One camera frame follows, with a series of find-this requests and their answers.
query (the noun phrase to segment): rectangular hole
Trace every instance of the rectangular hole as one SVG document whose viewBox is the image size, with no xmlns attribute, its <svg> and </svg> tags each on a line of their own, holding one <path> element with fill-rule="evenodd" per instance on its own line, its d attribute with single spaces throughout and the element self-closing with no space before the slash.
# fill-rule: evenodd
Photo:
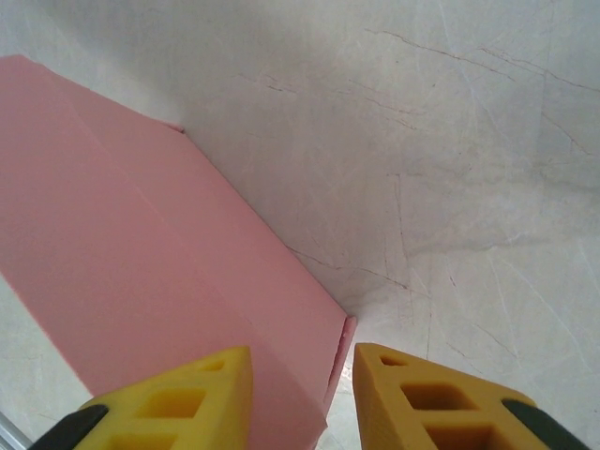
<svg viewBox="0 0 600 450">
<path fill-rule="evenodd" d="M 516 450 L 491 425 L 426 427 L 439 450 Z"/>
<path fill-rule="evenodd" d="M 206 366 L 202 366 L 201 370 L 206 370 L 208 372 L 218 372 L 225 366 L 223 361 L 215 361 L 214 363 L 207 364 Z"/>
<path fill-rule="evenodd" d="M 402 392 L 416 410 L 474 410 L 475 405 L 460 390 L 444 383 L 404 383 Z"/>
<path fill-rule="evenodd" d="M 396 358 L 391 358 L 389 356 L 380 356 L 380 359 L 382 360 L 382 364 L 384 366 L 407 366 L 404 361 L 399 361 Z"/>
<path fill-rule="evenodd" d="M 202 389 L 164 389 L 153 394 L 136 414 L 142 418 L 189 418 L 202 405 L 206 393 Z"/>
<path fill-rule="evenodd" d="M 124 434 L 113 436 L 106 450 L 169 450 L 175 439 L 172 434 Z"/>
</svg>

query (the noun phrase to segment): white marble surface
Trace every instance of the white marble surface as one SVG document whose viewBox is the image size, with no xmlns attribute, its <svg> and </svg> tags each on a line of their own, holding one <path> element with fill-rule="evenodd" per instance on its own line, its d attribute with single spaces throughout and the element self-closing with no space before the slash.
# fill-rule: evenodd
<svg viewBox="0 0 600 450">
<path fill-rule="evenodd" d="M 600 2 L 0 0 L 24 53 L 182 123 L 356 338 L 522 390 L 600 448 Z M 5 286 L 0 410 L 86 393 Z M 347 363 L 320 448 L 358 449 Z"/>
</svg>

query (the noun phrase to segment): crack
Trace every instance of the crack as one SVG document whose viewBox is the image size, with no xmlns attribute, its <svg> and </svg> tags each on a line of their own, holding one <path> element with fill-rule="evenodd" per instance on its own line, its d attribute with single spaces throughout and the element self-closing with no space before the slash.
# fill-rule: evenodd
<svg viewBox="0 0 600 450">
<path fill-rule="evenodd" d="M 278 92 L 289 92 L 291 94 L 298 94 L 296 91 L 294 91 L 292 89 L 279 88 L 279 87 L 272 86 L 271 84 L 266 84 L 264 87 L 266 87 L 268 89 L 273 89 L 274 91 L 278 91 Z"/>
<path fill-rule="evenodd" d="M 56 417 L 51 417 L 47 414 L 43 414 L 41 412 L 37 412 L 37 415 L 39 415 L 40 417 L 43 417 L 45 419 L 49 419 L 49 420 L 53 420 L 54 422 L 58 422 L 58 419 Z"/>
<path fill-rule="evenodd" d="M 333 265 L 333 264 L 330 264 L 328 262 L 323 262 L 321 260 L 318 260 L 314 256 L 307 255 L 306 253 L 298 251 L 295 248 L 292 248 L 290 246 L 286 246 L 286 247 L 290 251 L 292 251 L 293 253 L 295 253 L 296 255 L 299 255 L 299 256 L 302 256 L 304 258 L 307 258 L 308 260 L 311 260 L 311 261 L 313 261 L 313 262 L 315 262 L 317 264 L 320 264 L 320 265 L 322 265 L 324 267 L 327 267 L 329 269 L 333 269 L 333 270 L 355 270 L 355 271 L 358 271 L 358 272 L 365 272 L 365 273 L 371 274 L 371 275 L 373 275 L 373 276 L 375 276 L 377 278 L 383 278 L 383 279 L 389 281 L 390 283 L 393 283 L 396 286 L 399 286 L 400 288 L 402 288 L 405 291 L 409 291 L 410 290 L 409 287 L 406 284 L 400 283 L 399 281 L 397 281 L 397 280 L 395 280 L 393 278 L 387 277 L 385 275 L 378 274 L 377 272 L 373 272 L 372 270 L 365 269 L 364 267 L 351 267 L 351 266 L 343 266 L 343 265 Z"/>
<path fill-rule="evenodd" d="M 319 244 L 319 241 L 317 241 L 317 239 L 315 239 L 315 236 L 313 236 L 312 233 L 309 233 L 308 235 L 310 236 L 310 240 L 315 243 L 315 245 L 317 246 L 317 248 L 320 251 L 323 251 L 323 246 L 321 244 Z"/>
<path fill-rule="evenodd" d="M 360 82 L 356 82 L 355 80 L 348 79 L 348 81 L 350 83 L 354 83 L 357 86 L 362 87 L 363 89 L 367 89 L 368 91 L 374 92 L 375 94 L 384 94 L 384 92 L 382 92 L 382 91 L 378 91 L 377 89 L 373 89 L 372 87 L 365 86 L 364 84 L 361 84 Z"/>
<path fill-rule="evenodd" d="M 392 36 L 394 38 L 400 39 L 405 44 L 410 45 L 411 47 L 414 47 L 416 49 L 427 50 L 429 52 L 434 52 L 434 53 L 437 53 L 437 54 L 442 54 L 444 56 L 448 56 L 449 58 L 456 59 L 457 61 L 464 61 L 465 63 L 473 64 L 474 66 L 479 66 L 480 68 L 484 68 L 485 70 L 489 70 L 490 72 L 497 73 L 498 75 L 502 75 L 502 76 L 508 78 L 512 82 L 516 82 L 517 81 L 513 77 L 511 77 L 510 75 L 508 75 L 506 73 L 503 73 L 503 72 L 500 72 L 500 71 L 498 71 L 498 70 L 496 70 L 494 68 L 488 67 L 488 66 L 486 66 L 484 64 L 478 63 L 476 61 L 473 61 L 471 59 L 468 59 L 468 58 L 465 58 L 465 57 L 462 57 L 462 56 L 456 56 L 455 54 L 451 54 L 449 52 L 444 52 L 442 50 L 432 49 L 430 47 L 425 47 L 423 45 L 419 45 L 416 42 L 412 42 L 411 40 L 406 39 L 402 35 L 399 35 L 399 34 L 396 34 L 396 33 L 392 33 L 390 31 L 374 31 L 374 30 L 370 30 L 368 28 L 365 28 L 365 31 L 367 31 L 369 33 L 372 33 L 374 35 L 388 35 L 388 36 Z"/>
<path fill-rule="evenodd" d="M 468 357 L 465 353 L 461 352 L 459 349 L 457 349 L 454 345 L 452 345 L 451 343 L 449 343 L 446 340 L 446 345 L 453 351 L 455 351 L 456 353 L 460 354 L 463 358 L 465 358 L 465 362 L 471 366 L 471 368 L 477 372 L 480 375 L 485 375 L 484 372 L 482 372 L 481 370 L 479 370 L 477 367 L 475 367 L 475 365 L 471 362 L 472 358 Z"/>
<path fill-rule="evenodd" d="M 387 238 L 384 236 L 383 237 L 383 260 L 385 262 L 385 275 L 387 277 L 390 276 L 390 266 L 389 263 L 387 262 Z"/>
<path fill-rule="evenodd" d="M 401 179 L 400 179 L 400 174 L 399 173 L 394 173 L 394 176 L 397 179 L 396 184 L 394 185 L 394 197 L 396 198 L 396 209 L 397 209 L 397 221 L 398 221 L 398 227 L 400 230 L 400 244 L 402 245 L 402 256 L 404 256 L 404 261 L 406 261 L 408 263 L 408 257 L 406 256 L 406 245 L 404 244 L 404 231 L 402 231 L 402 203 L 400 202 L 400 196 L 399 196 L 399 192 L 400 192 L 400 184 L 401 184 Z"/>
<path fill-rule="evenodd" d="M 414 299 L 412 290 L 409 290 L 409 301 L 411 302 L 411 324 L 414 326 Z"/>
<path fill-rule="evenodd" d="M 366 101 L 370 101 L 371 103 L 375 103 L 377 106 L 381 106 L 382 108 L 385 108 L 386 110 L 393 111 L 394 113 L 412 114 L 412 112 L 410 112 L 410 111 L 405 111 L 405 110 L 401 110 L 400 108 L 394 108 L 392 106 L 384 105 L 383 103 L 380 103 L 379 101 L 377 101 L 374 98 L 370 98 L 370 97 L 363 97 L 363 98 Z"/>
<path fill-rule="evenodd" d="M 413 126 L 411 124 L 408 124 L 408 123 L 404 122 L 401 119 L 394 119 L 392 117 L 384 117 L 384 118 L 387 119 L 387 120 L 391 120 L 392 122 L 396 122 L 397 124 L 401 124 L 402 126 L 404 126 L 406 128 L 409 128 L 409 129 L 415 129 L 415 130 L 418 129 L 417 127 L 415 127 L 415 126 Z"/>
<path fill-rule="evenodd" d="M 465 306 L 464 306 L 464 302 L 462 301 L 462 297 L 460 296 L 460 292 L 458 291 L 458 287 L 457 284 L 455 283 L 454 279 L 452 278 L 452 274 L 450 273 L 450 258 L 448 258 L 448 255 L 445 255 L 445 266 L 446 266 L 446 274 L 448 275 L 448 278 L 450 278 L 450 281 L 452 282 L 452 285 L 454 286 L 454 294 L 457 298 L 457 302 L 458 302 L 458 306 L 460 307 L 461 311 L 465 310 Z"/>
<path fill-rule="evenodd" d="M 523 275 L 523 273 L 520 270 L 518 270 L 513 264 L 511 264 L 510 262 L 508 262 L 508 261 L 506 261 L 506 260 L 504 260 L 502 258 L 500 258 L 500 261 L 502 261 L 506 266 L 508 266 L 513 271 L 513 273 L 518 278 L 520 278 L 529 287 L 529 289 L 531 290 L 531 292 L 533 293 L 533 295 L 536 296 L 539 299 L 539 301 L 541 302 L 541 304 L 556 319 L 556 321 L 559 323 L 559 325 L 562 327 L 562 329 L 567 333 L 567 335 L 569 335 L 569 337 L 573 341 L 573 344 L 575 346 L 575 350 L 578 353 L 579 358 L 581 359 L 581 362 L 583 363 L 583 365 L 585 366 L 585 368 L 588 369 L 588 371 L 592 371 L 592 368 L 588 364 L 588 361 L 585 359 L 583 351 L 581 350 L 581 346 L 579 345 L 579 341 L 575 338 L 575 336 L 573 335 L 573 332 L 567 326 L 567 324 L 564 322 L 563 318 L 561 318 L 561 316 L 558 315 L 558 313 L 556 312 L 556 310 L 554 309 L 554 307 L 548 302 L 548 300 L 546 300 L 544 298 L 544 296 L 537 289 L 535 289 L 535 286 L 533 286 L 533 284 L 529 281 L 529 279 L 527 277 L 525 277 L 525 275 Z"/>
<path fill-rule="evenodd" d="M 502 344 L 494 335 L 492 335 L 491 333 L 489 333 L 488 330 L 486 330 L 485 328 L 481 327 L 480 325 L 478 325 L 475 322 L 472 322 L 472 325 L 474 327 L 478 328 L 479 330 L 483 331 L 485 334 L 487 334 L 492 339 L 494 339 L 494 341 L 496 341 L 496 343 L 498 345 L 500 345 L 503 349 L 505 349 L 507 352 L 509 352 L 512 356 L 517 357 L 513 352 L 510 351 L 510 349 L 506 345 Z"/>
<path fill-rule="evenodd" d="M 330 90 L 329 92 L 331 92 L 332 94 L 340 94 L 342 96 L 350 96 L 352 94 L 352 92 L 350 91 L 342 91 L 340 89 L 336 89 L 335 91 Z"/>
<path fill-rule="evenodd" d="M 248 75 L 244 75 L 243 73 L 238 73 L 236 75 L 237 77 L 240 77 L 242 80 L 246 80 L 247 82 L 251 82 L 251 83 L 256 83 L 256 80 L 252 80 Z"/>
<path fill-rule="evenodd" d="M 566 129 L 561 127 L 557 122 L 550 119 L 550 117 L 545 112 L 542 112 L 542 117 L 544 117 L 546 120 L 548 120 L 549 123 L 552 124 L 554 127 L 558 128 L 560 131 L 562 131 L 562 133 L 564 133 L 564 135 L 571 140 L 571 144 L 574 143 L 575 147 L 577 147 L 581 152 L 585 153 L 588 157 L 594 156 L 594 154 L 588 152 L 581 144 L 579 144 L 579 142 L 577 142 L 575 140 L 575 138 L 573 136 L 571 136 L 571 134 L 569 134 L 569 132 Z"/>
<path fill-rule="evenodd" d="M 502 312 L 504 313 L 504 318 L 508 325 L 508 331 L 510 332 L 510 338 L 511 338 L 511 342 L 513 344 L 513 351 L 510 353 L 515 356 L 515 358 L 517 359 L 517 364 L 519 365 L 519 367 L 521 367 L 521 362 L 518 357 L 518 350 L 517 350 L 517 335 L 515 334 L 515 328 L 513 327 L 513 321 L 510 317 L 510 314 L 508 314 L 508 308 L 506 307 L 506 300 L 504 299 L 504 292 L 503 292 L 502 286 L 500 285 L 500 278 L 498 277 L 498 272 L 496 272 L 496 265 L 494 264 L 494 261 L 491 259 L 491 256 L 489 256 L 489 254 L 487 255 L 487 262 L 489 263 L 489 267 L 491 268 L 491 271 L 494 274 L 494 280 L 496 281 L 496 289 L 498 290 L 498 295 L 500 296 L 500 302 L 502 305 Z"/>
<path fill-rule="evenodd" d="M 511 66 L 514 66 L 514 67 L 516 67 L 516 68 L 520 68 L 520 69 L 526 70 L 526 71 L 528 71 L 528 72 L 530 72 L 530 73 L 534 73 L 534 74 L 536 74 L 536 75 L 544 75 L 544 70 L 543 70 L 541 67 L 538 67 L 538 66 L 536 66 L 536 65 L 532 65 L 532 66 L 535 66 L 536 68 L 540 68 L 540 69 L 542 70 L 542 72 L 538 72 L 538 71 L 536 71 L 536 70 L 531 70 L 530 68 L 526 68 L 526 67 L 524 67 L 524 66 L 521 66 L 521 65 L 519 65 L 519 64 L 516 64 L 515 62 L 513 62 L 513 61 L 511 61 L 511 60 L 509 60 L 509 59 L 506 59 L 506 58 L 503 56 L 503 54 L 498 54 L 498 53 L 495 53 L 495 52 L 493 52 L 492 50 L 486 49 L 486 48 L 484 48 L 484 47 L 480 47 L 480 48 L 479 48 L 479 49 L 477 49 L 477 50 L 480 50 L 481 52 L 487 53 L 487 54 L 489 54 L 489 55 L 491 55 L 491 56 L 493 56 L 493 57 L 495 57 L 495 58 L 502 59 L 502 60 L 503 60 L 505 63 L 507 63 L 507 64 L 510 64 Z"/>
<path fill-rule="evenodd" d="M 423 279 L 419 276 L 419 273 L 414 268 L 411 268 L 411 267 L 409 267 L 409 273 L 414 273 L 414 275 L 418 279 L 419 283 L 421 283 L 421 286 L 423 287 L 423 290 L 425 291 L 425 293 L 420 293 L 420 292 L 417 292 L 417 291 L 415 291 L 415 292 L 419 293 L 420 295 L 424 295 L 429 300 L 431 300 L 431 295 L 429 294 L 429 289 L 425 285 L 425 283 L 423 282 Z"/>
<path fill-rule="evenodd" d="M 525 59 L 516 59 L 516 58 L 513 58 L 512 56 L 510 56 L 510 55 L 508 55 L 508 54 L 506 54 L 506 53 L 504 53 L 504 52 L 502 53 L 502 55 L 500 55 L 500 54 L 497 54 L 497 53 L 495 53 L 495 52 L 492 52 L 491 50 L 489 50 L 489 49 L 485 49 L 485 48 L 479 48 L 479 49 L 477 49 L 477 50 L 480 50 L 480 51 L 482 51 L 482 52 L 485 52 L 485 53 L 487 53 L 487 54 L 490 54 L 491 56 L 495 56 L 496 58 L 502 59 L 502 60 L 503 60 L 503 61 L 505 61 L 506 63 L 508 63 L 508 64 L 510 64 L 511 66 L 514 66 L 514 67 L 516 67 L 516 68 L 522 68 L 523 70 L 527 70 L 528 72 L 531 72 L 531 73 L 536 73 L 536 74 L 538 74 L 538 75 L 544 75 L 544 74 L 547 74 L 547 75 L 549 75 L 550 77 L 552 77 L 553 79 L 555 79 L 555 80 L 557 80 L 557 81 L 559 81 L 559 82 L 567 83 L 567 84 L 569 84 L 569 85 L 571 85 L 571 86 L 578 87 L 578 88 L 580 88 L 580 89 L 586 89 L 586 90 L 588 90 L 588 91 L 592 91 L 592 92 L 597 92 L 597 93 L 599 93 L 599 94 L 600 94 L 600 89 L 599 89 L 599 88 L 596 88 L 596 87 L 590 87 L 590 86 L 586 86 L 586 85 L 584 85 L 584 84 L 579 84 L 578 82 L 571 82 L 571 81 L 569 81 L 569 80 L 566 80 L 565 78 L 561 78 L 561 77 L 559 77 L 558 75 L 556 75 L 556 74 L 552 73 L 552 72 L 551 72 L 551 71 L 549 71 L 547 68 L 544 68 L 544 67 L 538 66 L 537 64 L 534 64 L 534 63 L 532 63 L 532 62 L 530 62 L 530 61 L 527 61 L 527 60 L 525 60 Z M 537 69 L 541 70 L 541 73 L 540 73 L 540 72 L 536 72 L 535 70 L 531 70 L 531 69 L 529 69 L 529 68 L 526 68 L 526 67 L 524 67 L 524 66 L 521 66 L 521 65 L 519 65 L 519 64 L 516 64 L 516 63 L 523 63 L 523 64 L 527 64 L 527 65 L 529 65 L 529 66 L 531 66 L 531 67 L 533 67 L 533 68 L 537 68 Z"/>
</svg>

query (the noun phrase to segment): yellow plastic part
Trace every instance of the yellow plastic part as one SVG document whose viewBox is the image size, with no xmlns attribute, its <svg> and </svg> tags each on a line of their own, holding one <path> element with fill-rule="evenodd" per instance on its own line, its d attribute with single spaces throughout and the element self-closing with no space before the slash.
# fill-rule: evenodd
<svg viewBox="0 0 600 450">
<path fill-rule="evenodd" d="M 542 450 L 501 401 L 517 391 L 377 344 L 352 373 L 363 450 Z"/>
<path fill-rule="evenodd" d="M 75 449 L 246 449 L 251 402 L 250 350 L 236 347 L 87 402 L 109 412 Z"/>
</svg>

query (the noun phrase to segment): pink sheet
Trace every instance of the pink sheet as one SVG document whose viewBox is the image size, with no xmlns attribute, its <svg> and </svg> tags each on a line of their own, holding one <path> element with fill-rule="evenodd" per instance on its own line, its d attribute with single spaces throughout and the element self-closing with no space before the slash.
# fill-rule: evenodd
<svg viewBox="0 0 600 450">
<path fill-rule="evenodd" d="M 252 449 L 325 427 L 353 321 L 193 143 L 0 59 L 0 269 L 93 394 L 251 346 Z"/>
</svg>

